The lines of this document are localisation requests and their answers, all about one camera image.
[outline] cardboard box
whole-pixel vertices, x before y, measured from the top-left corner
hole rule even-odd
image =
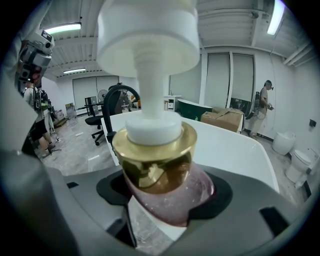
[[[73,107],[73,106],[74,106],[73,103],[65,104],[65,107],[66,107],[66,108],[70,108],[70,107]]]
[[[55,111],[55,115],[56,115],[58,121],[60,121],[60,120],[62,120],[62,119],[65,118],[65,115],[64,115],[64,113],[62,112],[62,110],[59,110],[59,111],[56,110],[56,111]]]
[[[222,110],[225,110],[225,108],[217,107],[217,106],[215,106],[215,107],[212,108],[212,112],[213,112],[213,113],[219,113],[219,112],[221,112]]]
[[[224,128],[236,133],[239,126],[242,126],[241,120],[243,114],[244,113],[241,110],[234,108],[225,108],[219,113],[205,112],[201,116],[201,122]]]

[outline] office chair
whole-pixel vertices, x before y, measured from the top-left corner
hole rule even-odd
[[[110,116],[119,114],[118,111],[116,111],[116,107],[117,107],[117,103],[119,100],[121,92],[117,91],[116,93],[114,93],[112,95],[112,97],[110,98],[109,102],[108,102],[108,106],[109,106],[109,114]],[[101,123],[101,118],[103,118],[103,115],[96,115],[94,110],[93,110],[93,106],[98,105],[98,106],[102,106],[103,108],[103,103],[97,103],[97,104],[87,104],[85,105],[87,108],[89,108],[89,112],[93,115],[92,117],[88,117],[87,119],[85,119],[85,122],[87,125],[89,126],[97,126],[97,128],[100,130],[102,123]],[[92,138],[95,139],[94,142],[97,146],[100,145],[100,143],[98,142],[98,140],[104,135],[104,130],[100,130],[98,132],[95,132],[93,134],[91,134]]]

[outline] white toilet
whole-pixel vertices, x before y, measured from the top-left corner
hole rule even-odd
[[[272,148],[275,152],[285,156],[294,146],[296,135],[287,131],[285,133],[277,132],[273,140]]]
[[[320,154],[316,149],[308,148],[307,155],[295,150],[291,157],[291,165],[285,175],[295,183],[296,188],[300,188],[307,180],[307,175],[313,174],[319,161]]]

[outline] cable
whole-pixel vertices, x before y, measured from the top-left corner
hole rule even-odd
[[[55,152],[55,151],[61,151],[61,149],[51,149],[51,152]]]
[[[55,136],[55,141],[58,142],[60,138],[58,138],[59,134],[57,132],[54,132],[52,135],[56,135]]]
[[[272,61],[271,54],[272,54],[272,51],[270,52],[270,60],[271,60],[271,64],[272,64],[273,78],[274,78],[274,84],[275,84],[275,86],[274,86],[275,87],[275,92],[274,92],[274,99],[275,99],[274,105],[275,105],[275,107],[274,107],[274,109],[276,109],[276,106],[277,106],[277,86],[276,86],[277,82],[276,82],[275,66],[274,66],[274,62]],[[275,127],[275,121],[276,121],[276,110],[274,110],[273,125],[272,125],[272,129],[271,130],[273,130],[274,127]]]

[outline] shorts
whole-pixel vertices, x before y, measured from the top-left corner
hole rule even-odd
[[[39,122],[36,122],[33,124],[31,130],[30,130],[30,135],[32,140],[35,142],[39,140],[43,134],[47,132],[46,125],[45,125],[45,120],[42,119]]]

